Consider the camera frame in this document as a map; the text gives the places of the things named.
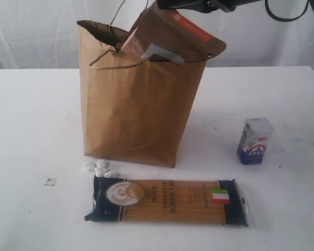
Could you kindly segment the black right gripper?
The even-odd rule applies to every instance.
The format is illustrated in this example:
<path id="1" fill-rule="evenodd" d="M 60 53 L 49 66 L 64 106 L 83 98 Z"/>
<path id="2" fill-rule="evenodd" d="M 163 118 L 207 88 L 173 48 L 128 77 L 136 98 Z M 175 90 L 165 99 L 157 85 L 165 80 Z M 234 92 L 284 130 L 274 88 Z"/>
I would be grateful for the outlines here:
<path id="1" fill-rule="evenodd" d="M 216 10 L 224 12 L 232 12 L 237 6 L 241 5 L 241 1 L 234 0 L 157 0 L 159 9 L 163 10 L 178 10 L 187 9 L 194 10 L 199 13 L 208 14 Z"/>

